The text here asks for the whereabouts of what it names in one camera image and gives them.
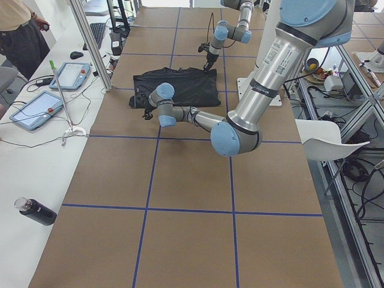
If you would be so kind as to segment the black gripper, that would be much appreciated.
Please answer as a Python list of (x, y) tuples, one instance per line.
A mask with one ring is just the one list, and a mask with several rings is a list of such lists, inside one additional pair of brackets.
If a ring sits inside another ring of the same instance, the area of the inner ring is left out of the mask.
[(201, 43), (198, 48), (198, 52), (201, 53), (202, 51), (207, 52), (207, 56), (206, 56), (207, 62), (203, 66), (203, 70), (209, 71), (218, 59), (218, 56), (220, 54), (220, 48), (216, 48), (210, 43)]
[(145, 109), (144, 115), (142, 116), (144, 120), (151, 120), (153, 118), (153, 111), (156, 109), (156, 106), (153, 106), (149, 99), (145, 100)]

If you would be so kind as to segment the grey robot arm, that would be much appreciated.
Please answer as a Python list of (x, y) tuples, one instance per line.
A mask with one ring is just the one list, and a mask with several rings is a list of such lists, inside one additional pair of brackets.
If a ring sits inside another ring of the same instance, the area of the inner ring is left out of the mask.
[(188, 122), (210, 133), (214, 150), (225, 157), (255, 150), (261, 143), (259, 120), (278, 95), (303, 54), (313, 48), (344, 44), (352, 34), (354, 1), (273, 1), (266, 19), (271, 43), (257, 57), (255, 70), (235, 109), (218, 116), (195, 107), (177, 107), (169, 83), (158, 85), (145, 103), (144, 118), (154, 110), (162, 127)]
[(227, 39), (238, 41), (241, 43), (248, 43), (251, 38), (250, 20), (254, 10), (253, 1), (246, 0), (223, 0), (220, 4), (226, 8), (231, 8), (239, 11), (239, 19), (237, 26), (230, 25), (226, 20), (221, 20), (217, 23), (216, 28), (213, 28), (214, 34), (211, 41), (202, 43), (198, 52), (205, 51), (206, 64), (203, 66), (203, 70), (208, 72), (217, 61), (221, 49), (224, 47), (224, 42)]

